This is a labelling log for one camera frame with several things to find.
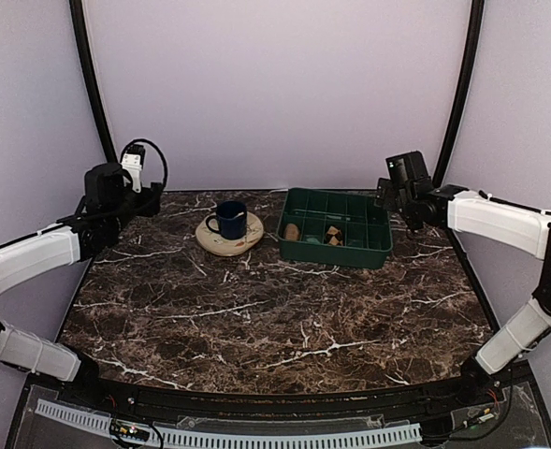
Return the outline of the cream round coaster plate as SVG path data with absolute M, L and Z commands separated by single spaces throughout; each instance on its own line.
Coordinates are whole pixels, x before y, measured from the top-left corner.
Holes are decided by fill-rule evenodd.
M 241 212 L 232 219 L 213 214 L 196 228 L 196 240 L 209 253 L 229 257 L 253 248 L 264 231 L 262 221 L 251 212 Z

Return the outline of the right black frame post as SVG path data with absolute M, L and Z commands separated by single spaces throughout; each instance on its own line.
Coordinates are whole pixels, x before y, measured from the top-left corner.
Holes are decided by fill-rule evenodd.
M 466 107 L 471 77 L 476 61 L 476 54 L 484 19 L 485 0 L 472 0 L 463 56 L 457 78 L 457 87 L 450 110 L 447 127 L 442 140 L 440 154 L 433 174 L 433 185 L 440 187 L 447 173 L 453 150 L 457 141 L 458 130 Z

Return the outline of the green divided plastic tray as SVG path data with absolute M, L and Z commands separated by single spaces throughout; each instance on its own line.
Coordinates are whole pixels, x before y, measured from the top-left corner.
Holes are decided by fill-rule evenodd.
M 388 212 L 373 196 L 290 189 L 277 227 L 285 260 L 382 268 L 393 249 Z

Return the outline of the black frame post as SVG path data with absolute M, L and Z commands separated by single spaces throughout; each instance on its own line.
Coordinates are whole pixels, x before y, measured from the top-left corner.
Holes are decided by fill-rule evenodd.
M 447 173 L 453 150 L 457 141 L 458 130 L 466 107 L 471 77 L 476 61 L 476 54 L 484 19 L 485 0 L 472 0 L 463 56 L 457 78 L 457 87 L 450 110 L 447 127 L 442 140 L 440 154 L 433 174 L 433 185 L 440 187 Z
M 108 163 L 117 163 L 118 154 L 109 130 L 109 121 L 101 97 L 94 57 L 85 19 L 84 2 L 69 0 L 69 10 L 77 53 L 80 61 L 80 71 L 88 97 L 89 106 L 93 114 L 96 133 L 101 145 L 102 153 Z

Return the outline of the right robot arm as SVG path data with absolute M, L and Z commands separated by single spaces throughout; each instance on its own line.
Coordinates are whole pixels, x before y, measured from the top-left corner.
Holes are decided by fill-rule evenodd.
M 471 406 L 487 393 L 488 378 L 551 333 L 551 210 L 464 186 L 437 186 L 419 151 L 389 156 L 385 166 L 388 175 L 378 181 L 377 203 L 398 214 L 410 230 L 429 225 L 490 240 L 540 265 L 538 281 L 526 302 L 461 367 L 462 378 L 454 383 L 453 397 Z

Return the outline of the brown argyle sock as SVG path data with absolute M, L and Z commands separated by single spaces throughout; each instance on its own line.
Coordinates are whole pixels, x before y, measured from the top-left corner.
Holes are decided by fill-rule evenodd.
M 325 233 L 324 243 L 330 246 L 342 246 L 344 244 L 342 231 L 331 225 Z

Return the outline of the dark blue enamel mug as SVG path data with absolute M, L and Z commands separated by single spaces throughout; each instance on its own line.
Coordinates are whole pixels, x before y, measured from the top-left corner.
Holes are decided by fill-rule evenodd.
M 215 213 L 205 220 L 210 232 L 216 233 L 223 239 L 242 239 L 247 229 L 247 207 L 244 203 L 228 200 L 220 203 Z

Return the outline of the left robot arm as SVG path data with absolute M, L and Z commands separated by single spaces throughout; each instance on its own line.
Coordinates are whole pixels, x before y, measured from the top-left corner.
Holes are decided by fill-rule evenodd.
M 0 296 L 48 271 L 95 258 L 117 244 L 136 217 L 160 210 L 163 182 L 141 184 L 139 164 L 106 163 L 84 176 L 84 195 L 73 214 L 35 233 L 0 245 Z M 87 355 L 0 320 L 0 362 L 71 383 L 72 394 L 88 408 L 108 399 Z

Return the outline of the left black frame post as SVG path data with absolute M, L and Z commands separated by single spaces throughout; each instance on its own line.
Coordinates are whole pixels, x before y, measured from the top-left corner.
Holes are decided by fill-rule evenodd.
M 96 133 L 101 145 L 102 153 L 108 163 L 117 163 L 118 154 L 109 130 L 109 121 L 101 97 L 94 57 L 85 19 L 84 2 L 69 0 L 69 10 L 77 53 L 80 61 L 80 71 L 88 97 L 89 106 L 93 114 Z

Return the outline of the black front rail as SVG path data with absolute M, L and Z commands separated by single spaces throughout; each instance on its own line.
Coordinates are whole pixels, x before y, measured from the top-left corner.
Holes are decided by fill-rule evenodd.
M 416 386 L 315 395 L 243 395 L 166 389 L 98 379 L 91 388 L 48 380 L 68 402 L 119 415 L 174 422 L 185 416 L 231 420 L 320 420 L 379 416 L 385 421 L 448 420 L 462 407 L 489 403 L 496 411 L 508 395 L 499 384 L 463 400 L 459 379 Z

